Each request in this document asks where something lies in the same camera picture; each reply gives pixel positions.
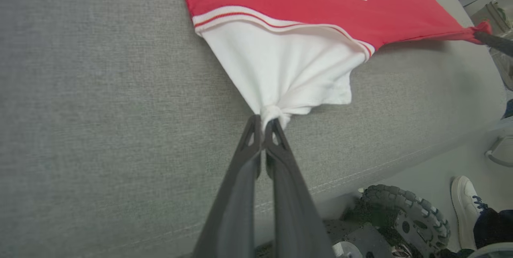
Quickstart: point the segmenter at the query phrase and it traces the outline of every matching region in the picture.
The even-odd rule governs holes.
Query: red stripe
[[[217,15],[215,17],[211,17],[210,19],[208,20],[205,20],[205,21],[202,21],[198,24],[195,24],[194,27],[197,28],[199,26],[203,26],[204,24],[208,24],[210,23],[211,21],[213,20],[216,20],[218,18],[223,18],[223,17],[229,17],[229,16],[237,16],[237,15],[244,15],[244,16],[249,16],[249,17],[253,17],[253,18],[257,18],[259,20],[261,20],[262,22],[264,22],[265,24],[267,24],[268,26],[271,26],[273,28],[287,28],[288,26],[300,26],[300,25],[303,25],[303,24],[289,24],[287,26],[275,26],[273,24],[269,24],[267,21],[265,21],[264,19],[262,19],[261,17],[258,17],[258,16],[255,16],[255,15],[252,15],[252,14],[248,14],[248,13],[244,13],[244,12],[234,12],[234,13],[226,13],[226,14],[220,14],[220,15]],[[337,28],[333,28],[335,30],[337,30],[337,32],[341,33],[344,37],[348,37],[344,32],[342,32],[341,30],[337,29]],[[361,46],[364,46],[364,48],[367,50],[368,54],[369,54],[369,57],[372,56],[372,52],[371,50],[363,43],[360,43],[360,42],[357,42],[359,43]]]

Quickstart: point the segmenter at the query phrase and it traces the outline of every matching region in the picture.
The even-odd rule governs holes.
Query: gray couch
[[[464,26],[457,0],[438,0]],[[0,0],[0,256],[190,252],[248,117],[184,0]],[[385,46],[353,103],[286,130],[316,202],[390,176],[496,123],[484,46]],[[257,242],[272,232],[256,187]]]

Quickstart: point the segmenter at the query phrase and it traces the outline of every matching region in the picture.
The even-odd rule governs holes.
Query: white shoe
[[[458,217],[458,233],[462,249],[477,250],[474,241],[474,225],[483,209],[488,205],[482,203],[474,185],[465,176],[454,179],[451,185],[452,205]]]

